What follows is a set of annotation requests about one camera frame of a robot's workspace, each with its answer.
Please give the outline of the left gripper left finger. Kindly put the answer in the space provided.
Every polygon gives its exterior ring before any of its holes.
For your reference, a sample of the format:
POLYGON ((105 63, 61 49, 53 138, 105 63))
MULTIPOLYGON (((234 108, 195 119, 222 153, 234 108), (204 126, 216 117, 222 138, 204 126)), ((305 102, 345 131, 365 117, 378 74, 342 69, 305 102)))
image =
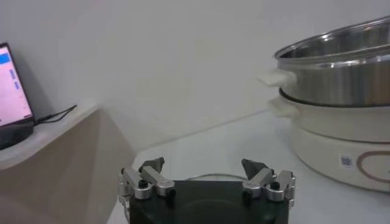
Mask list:
POLYGON ((122 168, 118 173, 118 200, 120 203, 136 200, 148 200, 155 189, 158 196, 169 198, 176 194, 175 182, 166 179, 162 174, 164 157, 147 160, 138 170, 131 167, 122 168))

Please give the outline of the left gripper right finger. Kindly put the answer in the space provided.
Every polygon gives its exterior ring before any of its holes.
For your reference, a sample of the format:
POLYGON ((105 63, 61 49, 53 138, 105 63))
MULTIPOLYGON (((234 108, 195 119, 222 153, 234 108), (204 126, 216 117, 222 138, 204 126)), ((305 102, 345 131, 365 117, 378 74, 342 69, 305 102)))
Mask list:
POLYGON ((296 177, 291 171, 275 173, 265 163, 249 159, 242 159, 241 164, 247 175, 247 180, 243 182, 244 201, 260 197, 269 201, 294 201, 296 177))

